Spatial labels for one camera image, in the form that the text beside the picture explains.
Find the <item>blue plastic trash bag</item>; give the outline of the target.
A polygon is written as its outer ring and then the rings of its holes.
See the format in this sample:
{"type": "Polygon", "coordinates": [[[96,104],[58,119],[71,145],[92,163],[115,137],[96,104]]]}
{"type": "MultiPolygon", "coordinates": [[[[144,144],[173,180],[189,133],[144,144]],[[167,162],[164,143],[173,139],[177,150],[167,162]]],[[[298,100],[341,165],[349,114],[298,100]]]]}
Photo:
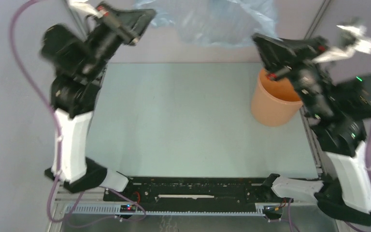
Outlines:
{"type": "Polygon", "coordinates": [[[277,37],[272,0],[137,0],[133,7],[156,10],[152,26],[174,28],[187,44],[245,47],[255,33],[277,37]]]}

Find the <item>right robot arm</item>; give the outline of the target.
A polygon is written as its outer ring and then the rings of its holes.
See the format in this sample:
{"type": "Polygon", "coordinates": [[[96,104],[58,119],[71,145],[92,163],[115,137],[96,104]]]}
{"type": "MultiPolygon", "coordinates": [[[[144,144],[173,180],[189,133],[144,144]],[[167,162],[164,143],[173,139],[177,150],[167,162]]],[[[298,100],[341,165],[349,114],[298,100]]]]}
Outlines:
{"type": "Polygon", "coordinates": [[[311,129],[337,175],[328,182],[306,182],[272,174],[261,190],[263,199],[303,200],[309,195],[327,216],[370,226],[371,179],[363,121],[371,118],[371,73],[334,84],[320,63],[347,59],[357,51],[371,53],[371,38],[344,32],[339,47],[330,46],[321,36],[289,40],[255,33],[252,40],[266,77],[288,80],[307,110],[305,116],[317,120],[311,129]]]}

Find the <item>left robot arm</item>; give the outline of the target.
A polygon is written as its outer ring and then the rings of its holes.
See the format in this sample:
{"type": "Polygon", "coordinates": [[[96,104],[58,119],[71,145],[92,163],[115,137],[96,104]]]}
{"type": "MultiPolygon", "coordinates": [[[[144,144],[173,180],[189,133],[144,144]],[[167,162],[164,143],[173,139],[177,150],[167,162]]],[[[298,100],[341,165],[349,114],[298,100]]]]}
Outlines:
{"type": "Polygon", "coordinates": [[[71,6],[94,17],[96,26],[85,40],[62,24],[50,27],[43,36],[41,55],[56,75],[50,90],[56,153],[45,175],[61,181],[71,193],[104,187],[128,201],[133,196],[128,178],[88,158],[86,139],[108,62],[121,45],[135,46],[157,13],[121,10],[104,1],[96,7],[72,1],[71,6]]]}

